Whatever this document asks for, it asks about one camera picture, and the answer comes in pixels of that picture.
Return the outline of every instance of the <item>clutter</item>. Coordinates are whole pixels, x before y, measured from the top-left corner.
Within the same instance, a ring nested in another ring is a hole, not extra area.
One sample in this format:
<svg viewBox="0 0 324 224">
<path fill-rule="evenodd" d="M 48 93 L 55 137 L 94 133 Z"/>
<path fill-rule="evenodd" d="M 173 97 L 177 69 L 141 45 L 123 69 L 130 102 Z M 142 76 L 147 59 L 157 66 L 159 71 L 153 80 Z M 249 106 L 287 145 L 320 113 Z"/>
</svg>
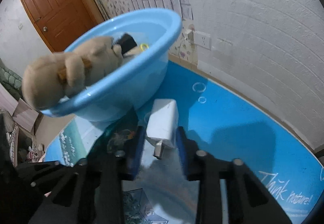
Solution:
<svg viewBox="0 0 324 224">
<path fill-rule="evenodd" d="M 37 148 L 35 146 L 33 147 L 29 146 L 28 151 L 29 152 L 27 153 L 26 160 L 29 163 L 38 162 L 45 154 L 43 144 L 38 145 Z"/>
<path fill-rule="evenodd" d="M 124 54 L 124 57 L 135 56 L 148 49 L 148 44 L 140 44 Z"/>
<path fill-rule="evenodd" d="M 65 97 L 41 112 L 49 117 L 73 113 L 88 121 L 109 122 L 120 119 L 132 106 L 140 108 L 161 85 L 168 66 L 168 50 L 180 32 L 181 18 L 168 9 L 133 11 L 103 22 L 79 37 L 65 52 L 73 52 L 94 36 L 110 35 L 117 40 L 125 33 L 138 45 L 147 43 L 150 48 L 126 64 L 128 57 L 124 58 L 119 69 L 73 98 Z"/>
<path fill-rule="evenodd" d="M 35 109 L 56 105 L 64 96 L 72 97 L 86 86 L 113 72 L 123 62 L 120 45 L 112 47 L 112 38 L 99 36 L 87 40 L 73 52 L 53 53 L 28 65 L 22 92 Z"/>
</svg>

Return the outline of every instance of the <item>black metal bracket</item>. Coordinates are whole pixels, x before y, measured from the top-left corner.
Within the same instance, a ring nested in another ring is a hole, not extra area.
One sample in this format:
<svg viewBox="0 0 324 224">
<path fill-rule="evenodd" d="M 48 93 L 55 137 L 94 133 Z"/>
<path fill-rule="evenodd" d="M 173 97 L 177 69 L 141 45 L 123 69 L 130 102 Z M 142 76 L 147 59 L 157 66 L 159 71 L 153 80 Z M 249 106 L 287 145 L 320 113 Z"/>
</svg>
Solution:
<svg viewBox="0 0 324 224">
<path fill-rule="evenodd" d="M 122 180 L 132 181 L 138 174 L 144 141 L 145 129 L 138 127 L 122 150 L 96 152 L 74 167 L 58 161 L 21 164 L 16 170 L 12 167 L 7 182 L 17 185 L 12 188 L 20 191 L 18 201 L 21 197 L 35 197 L 35 205 L 25 201 L 29 212 L 22 216 L 17 214 L 19 208 L 13 208 L 17 217 L 12 214 L 14 221 L 9 223 L 124 224 Z M 199 150 L 182 127 L 176 130 L 176 143 L 183 174 L 189 181 L 200 181 L 196 224 L 222 223 L 221 179 L 226 182 L 229 224 L 291 224 L 242 160 L 227 162 Z"/>
<path fill-rule="evenodd" d="M 273 196 L 240 159 L 216 159 L 200 150 L 195 141 L 178 127 L 176 143 L 183 174 L 200 181 L 196 224 L 222 223 L 220 180 L 226 181 L 229 224 L 291 224 Z"/>
</svg>

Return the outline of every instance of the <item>electrical outlet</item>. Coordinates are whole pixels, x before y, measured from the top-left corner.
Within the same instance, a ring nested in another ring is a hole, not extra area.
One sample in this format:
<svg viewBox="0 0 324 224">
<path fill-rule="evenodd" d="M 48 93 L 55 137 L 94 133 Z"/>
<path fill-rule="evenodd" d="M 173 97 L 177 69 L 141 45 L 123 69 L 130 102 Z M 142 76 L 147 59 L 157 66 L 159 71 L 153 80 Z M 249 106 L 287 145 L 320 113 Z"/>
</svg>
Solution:
<svg viewBox="0 0 324 224">
<path fill-rule="evenodd" d="M 193 32 L 193 42 L 196 45 L 202 46 L 204 48 L 207 48 L 207 49 L 211 48 L 210 34 L 195 31 L 195 32 Z"/>
</svg>

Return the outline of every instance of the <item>plush toy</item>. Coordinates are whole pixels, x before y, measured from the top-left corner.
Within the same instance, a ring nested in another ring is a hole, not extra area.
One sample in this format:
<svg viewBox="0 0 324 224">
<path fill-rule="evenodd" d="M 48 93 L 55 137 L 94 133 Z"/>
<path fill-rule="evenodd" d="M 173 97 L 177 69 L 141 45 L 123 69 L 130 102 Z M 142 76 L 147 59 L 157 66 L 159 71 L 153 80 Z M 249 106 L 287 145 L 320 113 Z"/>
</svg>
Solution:
<svg viewBox="0 0 324 224">
<path fill-rule="evenodd" d="M 25 70 L 24 99 L 38 110 L 53 107 L 65 95 L 74 96 L 113 72 L 122 62 L 121 46 L 112 47 L 112 38 L 108 36 L 92 38 L 73 52 L 38 58 Z"/>
</svg>

